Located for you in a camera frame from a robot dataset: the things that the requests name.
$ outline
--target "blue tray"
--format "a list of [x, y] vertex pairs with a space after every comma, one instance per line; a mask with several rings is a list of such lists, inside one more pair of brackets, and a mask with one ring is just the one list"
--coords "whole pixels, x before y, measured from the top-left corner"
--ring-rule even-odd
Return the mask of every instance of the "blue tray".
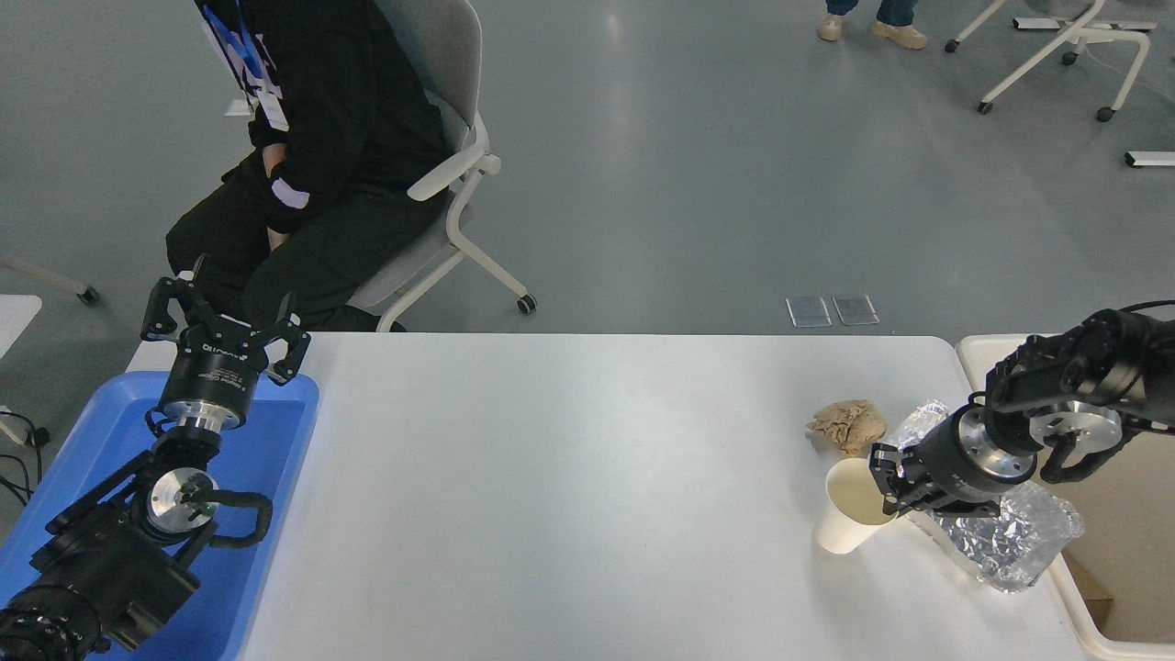
[[[166, 382], [166, 372], [133, 372], [106, 383], [90, 398], [0, 549], [0, 607], [39, 576], [28, 561], [49, 541], [45, 525], [154, 445], [143, 414], [159, 403]], [[281, 389], [261, 379], [246, 425], [224, 432], [221, 453], [209, 463], [208, 472], [223, 490], [258, 492], [274, 501], [269, 534], [244, 551], [204, 549], [190, 568], [200, 589], [170, 622], [134, 653], [115, 645], [94, 659], [217, 661], [237, 656], [261, 598], [317, 406], [318, 389], [308, 377]], [[241, 537], [253, 530], [254, 513], [222, 508], [216, 521], [217, 534]]]

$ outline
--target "aluminum foil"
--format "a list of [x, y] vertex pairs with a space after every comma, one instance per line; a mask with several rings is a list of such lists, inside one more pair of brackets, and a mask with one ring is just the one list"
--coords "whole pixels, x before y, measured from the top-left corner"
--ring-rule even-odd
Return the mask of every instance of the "aluminum foil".
[[[942, 403], [927, 402], [894, 431], [891, 445], [913, 447], [949, 416]], [[1003, 593], [1032, 587], [1065, 545], [1085, 533], [1073, 505], [1035, 483], [1003, 494], [1000, 512], [995, 519], [924, 513], [912, 513], [908, 519], [967, 573]]]

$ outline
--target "sleeve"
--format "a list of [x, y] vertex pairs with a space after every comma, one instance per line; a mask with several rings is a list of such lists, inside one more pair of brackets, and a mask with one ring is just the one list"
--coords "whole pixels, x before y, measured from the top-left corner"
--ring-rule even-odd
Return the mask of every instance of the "sleeve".
[[[283, 234], [338, 196], [375, 121], [370, 33], [330, 5], [291, 4], [264, 34], [289, 124], [288, 131], [274, 131], [284, 137], [276, 141], [286, 142], [287, 154], [268, 180], [266, 224]], [[273, 130], [268, 121], [250, 127], [250, 140], [273, 143], [267, 129]]]

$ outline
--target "black hoodie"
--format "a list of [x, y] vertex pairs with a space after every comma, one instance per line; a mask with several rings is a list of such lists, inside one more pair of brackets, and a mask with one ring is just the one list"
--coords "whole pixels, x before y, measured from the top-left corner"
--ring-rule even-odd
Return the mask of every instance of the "black hoodie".
[[372, 0], [196, 7], [256, 108], [250, 141], [288, 146], [268, 181], [274, 230], [294, 231], [348, 188], [403, 191], [449, 155], [441, 114]]

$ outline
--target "jeans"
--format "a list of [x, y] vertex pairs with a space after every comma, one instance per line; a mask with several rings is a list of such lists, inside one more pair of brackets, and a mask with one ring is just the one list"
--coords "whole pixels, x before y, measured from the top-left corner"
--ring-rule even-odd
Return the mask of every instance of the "jeans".
[[[842, 16], [857, 6], [859, 0], [827, 0], [828, 13]], [[918, 0], [881, 0], [878, 20], [894, 27], [905, 27], [914, 22], [914, 5]]]

